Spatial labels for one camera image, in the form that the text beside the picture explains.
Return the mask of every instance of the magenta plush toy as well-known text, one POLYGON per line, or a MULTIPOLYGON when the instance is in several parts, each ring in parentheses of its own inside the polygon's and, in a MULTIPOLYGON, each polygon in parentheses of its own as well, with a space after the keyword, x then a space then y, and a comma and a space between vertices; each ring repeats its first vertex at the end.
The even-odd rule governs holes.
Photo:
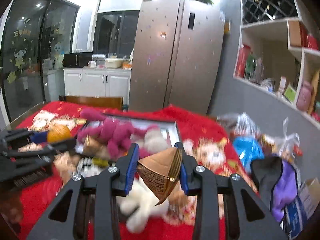
MULTIPOLYGON (((78 132, 77 140, 84 143, 87 135, 107 146, 112 160, 117 160, 131 146, 132 134, 144 138, 146 130, 135 128, 131 122, 121 121, 113 117, 106 117, 102 113, 90 108, 82 110, 80 117, 89 121, 101 121, 98 127, 86 127, 78 132)), ((149 156, 147 152, 140 149, 140 157, 149 156)))

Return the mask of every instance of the purple fabric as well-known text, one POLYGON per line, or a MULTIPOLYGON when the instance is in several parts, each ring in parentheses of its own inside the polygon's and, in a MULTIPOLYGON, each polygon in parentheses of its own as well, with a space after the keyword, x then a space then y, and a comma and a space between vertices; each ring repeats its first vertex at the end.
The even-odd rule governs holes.
POLYGON ((272 215, 281 222, 284 216, 284 206, 291 203, 298 194, 296 171, 285 160, 282 160, 282 175, 273 190, 272 215))

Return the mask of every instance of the refrigerator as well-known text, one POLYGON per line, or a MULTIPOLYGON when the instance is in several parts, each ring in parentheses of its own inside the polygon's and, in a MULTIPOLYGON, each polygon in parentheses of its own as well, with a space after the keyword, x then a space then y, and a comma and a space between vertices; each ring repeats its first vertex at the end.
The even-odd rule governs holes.
POLYGON ((129 109, 156 111, 169 104, 206 114, 224 32, 216 5, 195 0, 148 0, 140 8, 129 109))

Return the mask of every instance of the wooden chair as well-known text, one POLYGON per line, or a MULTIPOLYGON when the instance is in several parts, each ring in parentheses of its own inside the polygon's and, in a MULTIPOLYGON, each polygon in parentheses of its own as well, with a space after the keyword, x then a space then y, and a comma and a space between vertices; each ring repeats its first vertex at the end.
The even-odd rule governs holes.
POLYGON ((109 107, 122 110, 123 98, 107 97, 107 98, 94 98, 94 97, 76 97, 76 96, 59 96, 59 101, 75 103, 93 107, 109 107))

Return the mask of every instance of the white cabinet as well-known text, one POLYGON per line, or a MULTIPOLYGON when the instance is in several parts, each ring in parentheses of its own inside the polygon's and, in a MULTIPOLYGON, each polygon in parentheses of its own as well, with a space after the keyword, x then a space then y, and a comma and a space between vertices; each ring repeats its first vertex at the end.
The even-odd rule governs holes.
POLYGON ((64 70, 64 87, 66 96, 81 96, 82 89, 82 69, 65 69, 64 70))
POLYGON ((123 97, 123 104, 129 103, 130 75, 126 72, 107 70, 106 97, 123 97))
POLYGON ((130 77, 124 69, 65 69, 66 96, 123 97, 129 104, 130 77))
POLYGON ((82 96, 85 97, 106 97, 105 70, 82 70, 82 96))

